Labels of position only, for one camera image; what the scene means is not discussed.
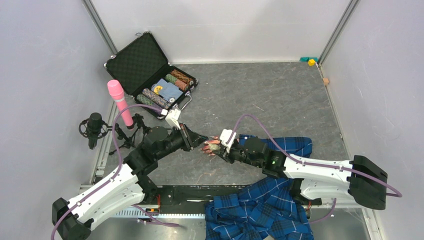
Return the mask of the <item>nail polish bottle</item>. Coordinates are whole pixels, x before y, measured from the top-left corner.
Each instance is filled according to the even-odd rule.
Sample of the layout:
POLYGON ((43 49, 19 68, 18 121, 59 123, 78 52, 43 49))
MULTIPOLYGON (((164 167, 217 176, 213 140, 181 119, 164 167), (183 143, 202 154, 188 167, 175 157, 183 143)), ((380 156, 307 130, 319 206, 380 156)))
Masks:
POLYGON ((205 144, 207 145, 208 149, 211 151, 217 151, 221 149, 221 146, 220 146, 221 141, 219 139, 208 140, 205 144))

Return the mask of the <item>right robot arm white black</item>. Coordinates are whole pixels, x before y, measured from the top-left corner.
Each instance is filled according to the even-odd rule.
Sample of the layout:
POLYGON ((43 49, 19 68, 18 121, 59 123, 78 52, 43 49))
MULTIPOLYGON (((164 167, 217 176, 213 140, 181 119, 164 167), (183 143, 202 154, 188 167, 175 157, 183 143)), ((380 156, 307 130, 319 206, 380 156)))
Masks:
POLYGON ((286 156, 257 137, 244 144, 221 143, 213 153, 231 164, 239 161, 260 168, 268 177, 292 179, 288 196, 295 204, 321 205, 323 199, 342 199, 373 210, 386 209, 388 174, 362 155, 340 161, 286 156))

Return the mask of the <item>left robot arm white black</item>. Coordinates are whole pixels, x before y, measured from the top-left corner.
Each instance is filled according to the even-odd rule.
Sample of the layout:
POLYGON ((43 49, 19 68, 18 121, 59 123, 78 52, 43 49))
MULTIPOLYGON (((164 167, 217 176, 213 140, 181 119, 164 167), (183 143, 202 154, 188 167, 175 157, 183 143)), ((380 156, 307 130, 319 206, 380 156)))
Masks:
POLYGON ((53 203, 51 238, 59 234, 64 240, 85 240, 112 215, 132 205, 153 203, 158 188, 148 175, 158 161, 178 150, 190 152, 207 140, 183 123, 172 129, 148 128, 141 143, 108 176, 69 200, 61 197, 53 203))

